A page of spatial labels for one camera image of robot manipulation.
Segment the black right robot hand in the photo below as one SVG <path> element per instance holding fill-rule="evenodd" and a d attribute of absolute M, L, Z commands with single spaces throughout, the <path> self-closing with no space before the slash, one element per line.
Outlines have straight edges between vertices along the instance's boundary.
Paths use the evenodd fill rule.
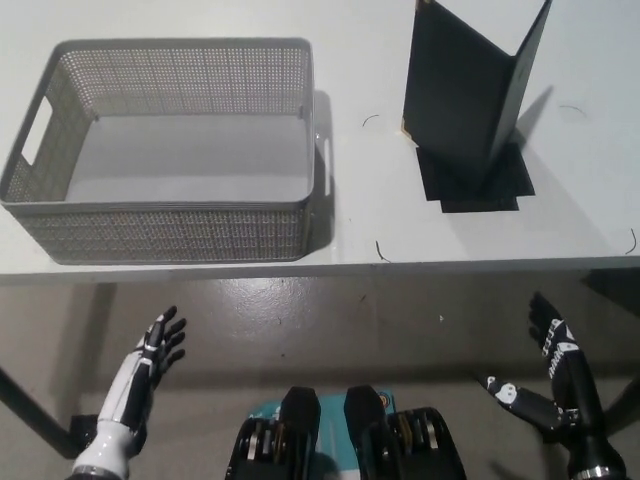
<path fill-rule="evenodd" d="M 566 449 L 570 479 L 625 479 L 626 465 L 608 440 L 586 355 L 567 320 L 539 292 L 529 302 L 529 334 L 545 361 L 551 398 L 487 373 L 476 375 L 478 383 L 504 410 L 533 426 L 544 442 Z"/>

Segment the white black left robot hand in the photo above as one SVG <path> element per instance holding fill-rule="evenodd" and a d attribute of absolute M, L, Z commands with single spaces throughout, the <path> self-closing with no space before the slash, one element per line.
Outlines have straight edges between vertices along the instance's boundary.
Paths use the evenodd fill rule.
<path fill-rule="evenodd" d="M 118 423 L 134 433 L 146 424 L 156 388 L 186 355 L 180 345 L 186 338 L 187 320 L 176 320 L 177 312 L 171 306 L 160 314 L 125 356 L 98 415 L 99 423 Z"/>

